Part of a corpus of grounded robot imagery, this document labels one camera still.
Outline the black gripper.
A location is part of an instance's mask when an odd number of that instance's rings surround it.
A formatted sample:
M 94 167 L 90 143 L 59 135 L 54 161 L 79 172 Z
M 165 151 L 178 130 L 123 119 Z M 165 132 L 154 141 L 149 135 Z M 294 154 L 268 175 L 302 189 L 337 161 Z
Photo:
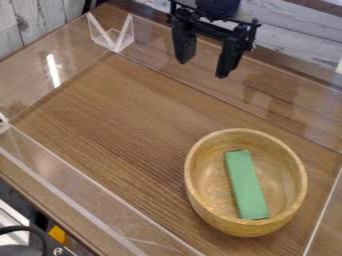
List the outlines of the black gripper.
M 197 53 L 197 31 L 217 40 L 226 35 L 215 76 L 223 79 L 237 69 L 245 46 L 254 48 L 260 20 L 241 9 L 241 0 L 170 0 L 175 57 L 186 64 Z

